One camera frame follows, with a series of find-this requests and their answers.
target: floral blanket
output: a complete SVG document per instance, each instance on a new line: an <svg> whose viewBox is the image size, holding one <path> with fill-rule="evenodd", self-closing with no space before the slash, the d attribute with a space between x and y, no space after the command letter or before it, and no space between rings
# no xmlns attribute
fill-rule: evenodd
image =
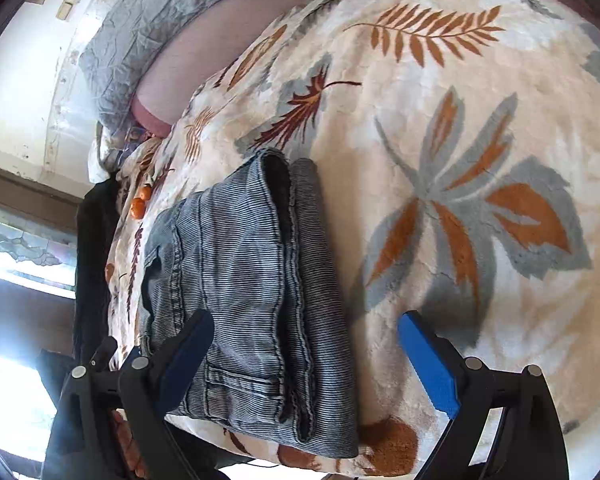
<svg viewBox="0 0 600 480"><path fill-rule="evenodd" d="M447 423L397 340L418 309L464 355L544 371L569 431L600 406L600 32L555 0L315 0L211 78L120 174L118 362L155 218L260 146L318 166L354 349L360 454L172 422L233 452L349 476L416 472ZM144 218L129 216L153 187ZM497 414L475 456L484 460Z"/></svg>

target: bed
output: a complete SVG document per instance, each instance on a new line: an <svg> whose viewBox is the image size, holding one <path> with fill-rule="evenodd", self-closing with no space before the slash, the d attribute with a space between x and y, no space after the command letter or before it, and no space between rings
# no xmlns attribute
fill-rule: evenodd
<svg viewBox="0 0 600 480"><path fill-rule="evenodd" d="M224 2L201 23L231 14ZM192 42L176 38L140 82L134 113L166 135L118 175L108 261L116 364L138 343L142 256L157 216L274 146L310 157L320 174L356 363L360 453L333 459L211 422L170 416L174 425L294 467L415 473L447 422L397 341L398 316L417 309L490 367L538 364L568 437L600 408L596 15L583 0L298 3L276 8L284 14L267 16L253 42L237 35L218 53L190 23L179 38ZM134 219L144 184L153 194Z"/></svg>

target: pink pillowcase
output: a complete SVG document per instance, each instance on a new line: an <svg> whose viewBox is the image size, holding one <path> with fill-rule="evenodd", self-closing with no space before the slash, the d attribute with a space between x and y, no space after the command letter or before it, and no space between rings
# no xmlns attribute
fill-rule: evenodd
<svg viewBox="0 0 600 480"><path fill-rule="evenodd" d="M202 83L242 54L276 17L310 0L221 0L186 25L144 75L132 102L142 126L167 136Z"/></svg>

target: orange leaf pattern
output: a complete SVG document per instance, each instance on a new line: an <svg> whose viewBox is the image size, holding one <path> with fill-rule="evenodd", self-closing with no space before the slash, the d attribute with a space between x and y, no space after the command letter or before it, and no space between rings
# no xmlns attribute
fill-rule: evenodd
<svg viewBox="0 0 600 480"><path fill-rule="evenodd" d="M218 112L214 112L210 107L206 107L196 116L193 124L184 127L187 141L185 160L187 162L194 162L200 155L200 135L217 114Z"/></svg>
<svg viewBox="0 0 600 480"><path fill-rule="evenodd" d="M218 80L214 83L214 88L219 88L220 85L222 84L222 81L224 81L224 76L226 76L226 74L229 72L229 70L232 69L232 67L235 65L235 63L238 61L238 58L234 59L231 63L229 63L224 70L222 70L222 73L220 74L220 77L218 78Z"/></svg>
<svg viewBox="0 0 600 480"><path fill-rule="evenodd" d="M391 229L391 232L389 232L367 285L381 276L382 273L391 267L404 252L406 246L408 246L413 239L417 220L418 199L414 198L407 204L407 207L398 218L394 227Z"/></svg>
<svg viewBox="0 0 600 480"><path fill-rule="evenodd" d="M488 32L504 30L490 25L500 13L500 6L493 7L488 12L482 11L475 23L474 13L456 16L456 12L445 14L442 10L432 12L432 9L416 13L420 7L418 4L411 8L409 4L400 8L398 6L399 4L382 13L375 23L355 23L345 30L361 25L371 27L371 48L375 50L382 37L384 56L389 52L391 42L395 41L397 62L402 59L405 43L403 37L409 36L409 50L421 67L425 65L423 43L434 61L444 67L445 57L440 49L441 45L446 46L458 59L464 59L459 47L481 56L477 45L488 46L487 41L498 41L498 38Z"/></svg>
<svg viewBox="0 0 600 480"><path fill-rule="evenodd" d="M364 456L372 467L365 473L401 476L410 473L418 452L418 435L411 426L391 416L360 428L360 443L371 451Z"/></svg>
<svg viewBox="0 0 600 480"><path fill-rule="evenodd" d="M454 268L456 270L456 285L461 286L465 280L471 285L475 304L480 303L478 296L478 265L475 261L474 248L471 245L462 223L446 207L438 202L432 202L440 217L440 225L446 233L451 248Z"/></svg>
<svg viewBox="0 0 600 480"><path fill-rule="evenodd" d="M315 455L300 451L295 447L285 446L284 444L278 446L278 459L282 465L286 465L287 467L312 469L314 471L320 469L320 464L316 460Z"/></svg>
<svg viewBox="0 0 600 480"><path fill-rule="evenodd" d="M159 143L155 143L150 146L142 158L138 161L138 176L136 177L136 187L142 184L145 176L151 174L154 171L154 156L160 146Z"/></svg>
<svg viewBox="0 0 600 480"><path fill-rule="evenodd" d="M162 184L164 184L164 181L167 180L169 173L171 173L171 171L174 171L174 168L171 167L172 164L173 164L173 155L167 161L167 163L164 165L164 167L160 170L158 177L155 179L154 185L152 187L152 197L158 196L160 194L160 190L162 189Z"/></svg>
<svg viewBox="0 0 600 480"><path fill-rule="evenodd" d="M477 21L486 23L494 15L485 12ZM529 157L498 177L510 153L512 136L507 130L516 107L515 95L504 99L474 142L449 166L464 123L464 104L452 88L429 123L418 170L394 152L376 120L382 143L410 181L413 196L372 235L358 282L363 285L356 285L362 287L365 303L354 307L350 316L375 307L398 287L414 261L426 221L433 223L436 233L438 270L422 314L438 330L453 326L461 338L456 344L477 341L493 296L494 238L523 276L542 279L548 269L590 267L580 221L565 189L568 183L559 174Z"/></svg>
<svg viewBox="0 0 600 480"><path fill-rule="evenodd" d="M533 224L513 222L499 213L493 215L525 249L531 245L551 244L570 253L569 240L560 219L547 201L529 184L511 184L491 193L486 201L508 209L520 217L531 218Z"/></svg>
<svg viewBox="0 0 600 480"><path fill-rule="evenodd" d="M259 62L262 56L264 56L276 44L285 31L286 23L276 30L271 36L262 40L249 51L249 53L244 57L238 66L238 69L235 71L227 90L231 90L242 80L242 78L244 78L244 76L249 73L249 70L251 70L256 63Z"/></svg>

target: wall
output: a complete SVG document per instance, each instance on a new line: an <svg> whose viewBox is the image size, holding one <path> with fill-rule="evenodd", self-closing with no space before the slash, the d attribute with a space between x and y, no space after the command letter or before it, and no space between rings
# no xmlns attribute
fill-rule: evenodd
<svg viewBox="0 0 600 480"><path fill-rule="evenodd" d="M79 202L76 197L0 170L0 222L12 227L28 231L27 224L32 223L76 234Z"/></svg>
<svg viewBox="0 0 600 480"><path fill-rule="evenodd" d="M0 280L0 356L29 367L41 349L72 354L74 301Z"/></svg>
<svg viewBox="0 0 600 480"><path fill-rule="evenodd" d="M62 171L44 164L58 71L91 0L81 0L67 22L56 18L62 1L23 4L0 37L0 168L83 196L95 121L66 129Z"/></svg>

